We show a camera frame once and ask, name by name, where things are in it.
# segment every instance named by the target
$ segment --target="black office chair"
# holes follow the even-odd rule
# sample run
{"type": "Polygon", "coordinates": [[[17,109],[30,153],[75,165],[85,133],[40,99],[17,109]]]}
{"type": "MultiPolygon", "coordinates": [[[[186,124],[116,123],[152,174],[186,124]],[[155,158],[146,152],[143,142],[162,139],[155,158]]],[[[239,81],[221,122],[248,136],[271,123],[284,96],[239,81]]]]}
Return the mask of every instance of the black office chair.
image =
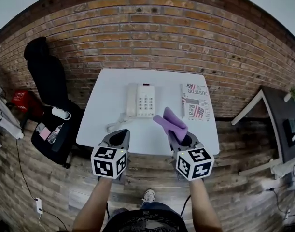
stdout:
{"type": "Polygon", "coordinates": [[[60,125],[63,126],[53,144],[47,139],[44,140],[37,131],[33,132],[31,142],[48,159],[69,168],[67,157],[75,144],[83,111],[68,99],[63,66],[59,59],[49,55],[45,37],[29,42],[24,51],[24,58],[27,60],[27,67],[35,81],[42,102],[71,114],[69,120],[63,120],[52,114],[52,107],[47,109],[40,123],[43,123],[50,132],[60,125]]]}

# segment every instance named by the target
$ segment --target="dark desk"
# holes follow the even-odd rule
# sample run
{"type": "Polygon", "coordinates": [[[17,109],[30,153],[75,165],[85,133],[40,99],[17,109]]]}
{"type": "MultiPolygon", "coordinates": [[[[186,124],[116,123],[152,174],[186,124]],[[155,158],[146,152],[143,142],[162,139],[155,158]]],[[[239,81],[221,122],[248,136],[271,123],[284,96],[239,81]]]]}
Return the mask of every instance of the dark desk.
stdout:
{"type": "Polygon", "coordinates": [[[247,175],[270,168],[274,165],[285,163],[295,157],[295,146],[289,147],[283,122],[286,119],[295,119],[295,102],[290,99],[284,102],[286,92],[274,88],[261,86],[258,94],[250,103],[234,118],[232,125],[238,123],[261,99],[263,99],[275,133],[279,158],[259,167],[241,171],[239,175],[247,175]]]}

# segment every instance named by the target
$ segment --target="white table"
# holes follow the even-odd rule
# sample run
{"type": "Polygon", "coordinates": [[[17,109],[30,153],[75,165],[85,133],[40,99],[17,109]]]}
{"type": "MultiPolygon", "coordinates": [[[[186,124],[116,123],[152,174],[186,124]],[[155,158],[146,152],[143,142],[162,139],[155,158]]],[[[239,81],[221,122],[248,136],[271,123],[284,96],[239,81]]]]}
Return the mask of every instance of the white table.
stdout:
{"type": "MultiPolygon", "coordinates": [[[[155,113],[163,115],[169,107],[179,118],[182,117],[181,83],[206,85],[205,78],[198,74],[182,72],[103,69],[90,95],[76,142],[80,145],[97,146],[107,133],[105,126],[118,120],[126,112],[127,86],[129,83],[150,83],[155,86],[155,113]]],[[[218,135],[214,113],[207,121],[183,119],[211,154],[219,153],[218,135]]],[[[169,142],[162,127],[152,119],[138,118],[122,125],[130,130],[129,152],[150,155],[172,155],[169,142]]]]}

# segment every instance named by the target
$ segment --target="purple cloth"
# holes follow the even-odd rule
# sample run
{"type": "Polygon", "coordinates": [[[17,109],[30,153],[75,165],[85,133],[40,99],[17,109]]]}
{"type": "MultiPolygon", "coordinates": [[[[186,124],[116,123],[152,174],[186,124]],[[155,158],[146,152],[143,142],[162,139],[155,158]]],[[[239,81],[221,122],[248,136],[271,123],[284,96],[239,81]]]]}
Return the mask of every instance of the purple cloth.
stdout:
{"type": "Polygon", "coordinates": [[[172,110],[168,107],[165,108],[163,118],[159,115],[156,115],[153,120],[163,127],[166,134],[168,134],[168,131],[174,132],[176,138],[180,142],[184,140],[188,132],[188,127],[186,124],[177,118],[172,110]]]}

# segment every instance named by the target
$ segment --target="person's arm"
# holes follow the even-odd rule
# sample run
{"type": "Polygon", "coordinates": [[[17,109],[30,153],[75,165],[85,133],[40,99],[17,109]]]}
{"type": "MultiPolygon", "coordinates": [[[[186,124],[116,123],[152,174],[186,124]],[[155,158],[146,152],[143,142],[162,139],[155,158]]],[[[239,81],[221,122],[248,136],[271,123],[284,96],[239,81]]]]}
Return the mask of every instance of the person's arm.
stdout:
{"type": "Polygon", "coordinates": [[[73,224],[73,232],[100,232],[112,180],[101,178],[73,224]]]}
{"type": "Polygon", "coordinates": [[[192,219],[196,232],[222,232],[220,221],[210,203],[202,179],[189,182],[192,219]]]}

